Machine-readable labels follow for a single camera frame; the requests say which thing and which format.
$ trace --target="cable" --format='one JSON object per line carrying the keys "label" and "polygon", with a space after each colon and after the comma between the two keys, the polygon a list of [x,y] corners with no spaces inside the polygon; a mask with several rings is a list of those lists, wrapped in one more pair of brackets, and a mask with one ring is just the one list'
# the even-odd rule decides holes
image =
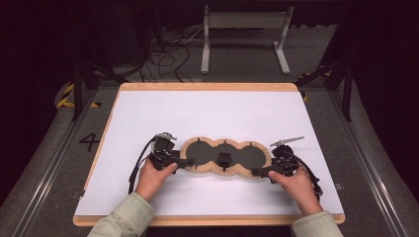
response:
{"label": "cable", "polygon": [[128,189],[128,194],[132,193],[133,191],[133,184],[135,183],[135,177],[136,174],[138,173],[139,170],[139,166],[141,166],[142,162],[147,159],[148,157],[145,157],[144,159],[142,159],[142,156],[144,155],[145,150],[148,148],[148,146],[151,144],[151,142],[156,140],[156,136],[153,136],[153,138],[151,138],[147,144],[144,146],[144,148],[141,151],[141,154],[138,157],[138,160],[135,163],[135,167],[132,170],[131,175],[129,176],[129,189]]}
{"label": "cable", "polygon": [[179,65],[179,66],[177,66],[176,68],[175,68],[175,75],[176,75],[176,77],[181,81],[181,82],[183,82],[182,81],[182,79],[180,78],[180,76],[178,75],[178,70],[179,70],[179,68],[181,68],[188,60],[189,60],[189,57],[191,56],[191,53],[189,52],[189,50],[188,50],[188,48],[186,47],[186,46],[184,46],[183,44],[181,44],[181,46],[188,52],[188,56],[187,56],[187,58]]}
{"label": "cable", "polygon": [[153,75],[151,74],[151,70],[150,68],[148,68],[148,63],[147,61],[145,61],[145,67],[148,69],[148,72],[150,73],[150,78],[153,79],[155,82],[157,82],[157,80],[153,77]]}
{"label": "cable", "polygon": [[144,75],[144,73],[142,72],[141,68],[138,68],[138,74],[141,77],[142,82],[145,82],[146,76]]}
{"label": "cable", "polygon": [[197,32],[195,32],[191,37],[189,37],[188,39],[178,39],[178,40],[176,40],[176,42],[177,43],[184,43],[184,42],[187,42],[187,41],[189,41],[189,40],[192,40],[192,38],[196,35],[196,34],[198,34],[200,31],[202,31],[204,28],[200,28]]}
{"label": "cable", "polygon": [[[161,61],[163,60],[162,58],[164,58],[164,57],[170,57],[170,58],[173,58],[173,61],[172,61],[171,63],[161,64]],[[174,57],[174,56],[172,56],[172,55],[165,55],[165,56],[161,57],[161,58],[159,59],[158,63],[155,63],[155,62],[153,61],[153,59],[152,59],[152,58],[150,58],[150,60],[151,60],[151,61],[150,61],[150,63],[151,63],[151,64],[153,64],[153,65],[155,65],[155,66],[171,66],[171,65],[175,64],[175,62],[176,62],[175,57]]]}
{"label": "cable", "polygon": [[[162,65],[162,64],[161,64],[161,61],[163,60],[163,58],[166,58],[166,57],[173,58],[173,62],[172,62],[172,63],[170,63],[170,64]],[[158,69],[158,74],[159,74],[159,76],[160,76],[160,77],[164,77],[165,75],[167,75],[167,74],[169,74],[169,73],[172,73],[172,72],[166,72],[166,73],[162,74],[162,73],[161,73],[161,66],[170,66],[170,65],[173,65],[175,62],[176,62],[176,58],[175,58],[174,56],[172,56],[172,55],[165,55],[165,56],[161,57],[161,58],[159,59],[159,61],[158,61],[158,64],[157,64],[157,69]]]}
{"label": "cable", "polygon": [[181,75],[183,75],[184,77],[188,78],[191,82],[194,82],[194,81],[191,79],[191,77],[189,77],[189,76],[185,75],[184,73],[179,72],[179,74],[181,74]]}

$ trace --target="tape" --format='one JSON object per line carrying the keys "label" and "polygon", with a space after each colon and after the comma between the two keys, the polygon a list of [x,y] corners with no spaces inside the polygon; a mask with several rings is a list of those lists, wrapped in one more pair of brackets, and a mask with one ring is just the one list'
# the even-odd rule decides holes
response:
{"label": "tape", "polygon": [[[70,96],[70,94],[73,90],[74,90],[74,83],[71,82],[70,84],[68,84],[67,88],[65,89],[65,92],[61,97],[61,100],[59,100],[58,104],[56,105],[58,108],[61,108],[61,107],[74,108],[74,107],[76,107],[74,102],[67,102],[67,99],[68,99],[68,97]],[[90,105],[90,108],[100,108],[101,106],[102,106],[101,103],[93,102]]]}

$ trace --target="wire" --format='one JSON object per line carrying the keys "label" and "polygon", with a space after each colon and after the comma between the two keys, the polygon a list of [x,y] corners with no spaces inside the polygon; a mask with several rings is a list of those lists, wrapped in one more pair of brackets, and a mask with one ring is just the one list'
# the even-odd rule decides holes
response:
{"label": "wire", "polygon": [[190,80],[191,82],[194,82],[194,81],[191,79],[191,77],[189,77],[189,76],[185,75],[185,73],[182,73],[182,72],[178,72],[178,73],[179,73],[179,74],[181,74],[181,75],[183,75],[184,77],[188,78],[188,80]]}
{"label": "wire", "polygon": [[151,74],[151,70],[148,67],[148,61],[145,61],[145,67],[148,69],[148,72],[150,73],[150,78],[153,79],[155,82],[157,82],[157,80],[153,77],[153,75]]}
{"label": "wire", "polygon": [[144,73],[142,73],[141,68],[138,69],[138,73],[139,73],[139,76],[141,77],[142,82],[145,82],[146,76],[144,75]]}
{"label": "wire", "polygon": [[204,28],[200,28],[197,32],[195,32],[191,37],[189,37],[188,39],[178,39],[178,40],[172,40],[169,42],[177,42],[177,43],[184,43],[187,42],[189,40],[193,40],[193,37],[196,36],[200,31],[202,31]]}
{"label": "wire", "polygon": [[190,41],[190,43],[188,43],[188,44],[191,44],[191,43],[196,42],[196,41],[204,43],[202,40],[199,40],[199,39],[189,39],[189,41]]}
{"label": "wire", "polygon": [[[166,57],[173,58],[173,62],[172,62],[172,63],[170,63],[170,64],[162,65],[162,64],[161,64],[161,61],[162,61],[164,58],[166,58]],[[172,73],[172,72],[166,72],[166,73],[162,74],[162,73],[161,73],[161,67],[162,67],[162,66],[170,66],[170,65],[173,65],[175,62],[176,62],[176,58],[175,58],[174,56],[172,56],[172,55],[165,55],[165,56],[161,57],[161,58],[159,59],[159,61],[158,61],[158,64],[157,64],[157,70],[158,70],[158,74],[159,74],[159,76],[160,76],[160,77],[164,77],[165,75],[167,75],[167,74],[169,74],[169,73]]]}
{"label": "wire", "polygon": [[135,177],[136,177],[136,174],[138,173],[139,166],[141,166],[142,162],[143,162],[145,159],[147,159],[147,158],[148,158],[148,156],[147,156],[147,157],[145,157],[144,159],[142,159],[142,156],[144,155],[145,150],[148,148],[148,146],[151,144],[151,142],[155,141],[155,139],[156,139],[156,136],[153,136],[153,138],[151,138],[151,139],[147,142],[147,144],[146,144],[146,145],[144,146],[144,148],[142,149],[141,154],[140,154],[140,155],[139,155],[139,157],[138,157],[138,160],[137,160],[137,161],[136,161],[136,163],[135,163],[135,167],[133,168],[132,173],[131,173],[131,174],[130,174],[130,176],[129,176],[129,189],[128,189],[128,194],[132,193],[132,191],[133,191],[133,184],[135,183]]}
{"label": "wire", "polygon": [[187,58],[179,65],[179,66],[177,66],[176,68],[175,68],[175,75],[176,75],[176,77],[181,81],[181,82],[183,82],[182,81],[182,79],[180,78],[180,76],[178,75],[178,70],[189,60],[189,57],[191,56],[191,53],[189,52],[189,50],[188,50],[188,48],[186,47],[186,46],[184,46],[183,44],[181,44],[181,46],[188,52],[188,56],[187,56]]}

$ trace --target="floor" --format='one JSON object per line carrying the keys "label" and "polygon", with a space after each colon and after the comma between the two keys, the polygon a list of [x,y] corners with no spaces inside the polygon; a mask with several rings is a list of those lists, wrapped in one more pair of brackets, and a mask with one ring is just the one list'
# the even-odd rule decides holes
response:
{"label": "floor", "polygon": [[[142,78],[135,73],[127,79],[134,82],[294,82],[300,74],[316,68],[334,30],[333,26],[290,29],[284,52],[292,73],[287,76],[281,73],[272,47],[277,37],[275,32],[235,30],[210,33],[207,75],[200,71],[203,39],[197,37],[188,41],[191,44],[186,45],[187,49],[180,46],[171,53],[153,52],[153,61],[140,70]],[[165,36],[178,37],[173,33]],[[128,69],[118,67],[115,71]],[[181,79],[175,76],[175,70]],[[342,233],[345,236],[419,236],[418,202],[379,143],[356,85],[351,101],[352,121],[348,122],[339,108],[342,88],[327,92],[321,86],[323,81],[319,78],[299,89],[307,94],[306,108],[332,178],[343,187],[338,190],[346,214],[345,222],[339,225]],[[56,101],[66,87],[63,85],[57,92]],[[104,80],[98,91],[84,91],[86,110],[77,121],[71,120],[73,109],[58,109],[33,160],[1,206],[0,236],[86,236],[89,233],[90,227],[74,226],[72,216],[98,146],[93,144],[89,151],[89,144],[80,140],[92,132],[96,139],[102,137],[118,88],[117,83]],[[101,103],[101,107],[90,108],[92,102]],[[280,230],[284,227],[261,227],[256,234],[252,232],[255,229],[242,228],[234,236],[279,236]],[[166,236],[164,231],[150,229],[147,236]],[[200,231],[204,229],[178,228],[171,230],[170,236],[203,236]],[[206,232],[207,236],[214,233],[214,230]]]}

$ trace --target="dark background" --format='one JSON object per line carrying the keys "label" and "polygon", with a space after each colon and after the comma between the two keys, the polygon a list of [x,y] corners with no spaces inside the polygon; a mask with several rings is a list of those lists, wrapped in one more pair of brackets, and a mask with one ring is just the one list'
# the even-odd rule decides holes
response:
{"label": "dark background", "polygon": [[[112,64],[141,63],[151,37],[151,26],[142,17],[157,10],[161,26],[177,31],[201,24],[203,18],[202,6],[101,5],[95,11],[76,6],[74,16],[69,16],[67,8],[48,1],[1,4],[0,203],[13,189],[56,114],[54,97],[69,81],[75,64],[77,53],[71,51],[78,50],[107,68]],[[332,5],[295,8],[292,25],[338,24],[344,10]],[[357,31],[368,26],[369,33],[361,39],[352,61],[354,78],[379,140],[419,199],[415,185],[419,178],[415,149],[419,142],[416,10],[408,4],[390,2],[374,4],[367,10],[368,17],[359,16],[337,36],[326,61],[339,59],[348,42],[360,40]],[[79,27],[71,23],[72,17]],[[109,38],[109,31],[121,33]]]}

